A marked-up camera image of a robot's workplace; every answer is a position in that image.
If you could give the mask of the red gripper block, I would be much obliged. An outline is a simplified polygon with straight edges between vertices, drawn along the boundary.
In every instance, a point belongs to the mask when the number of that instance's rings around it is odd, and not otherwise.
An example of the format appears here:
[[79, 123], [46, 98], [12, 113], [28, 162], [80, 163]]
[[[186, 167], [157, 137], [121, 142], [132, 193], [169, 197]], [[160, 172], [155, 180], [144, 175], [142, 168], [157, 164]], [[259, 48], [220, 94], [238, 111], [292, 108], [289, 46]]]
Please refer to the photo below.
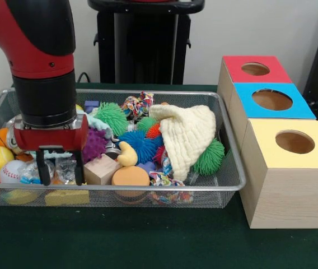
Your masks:
[[25, 151], [36, 151], [36, 163], [42, 185], [49, 186], [51, 184], [50, 170], [45, 162], [43, 149], [74, 151], [76, 184], [82, 185], [85, 183], [81, 153], [88, 134], [88, 120], [85, 115], [76, 116], [70, 124], [49, 129], [26, 126], [22, 116], [17, 115], [13, 132], [19, 148]]

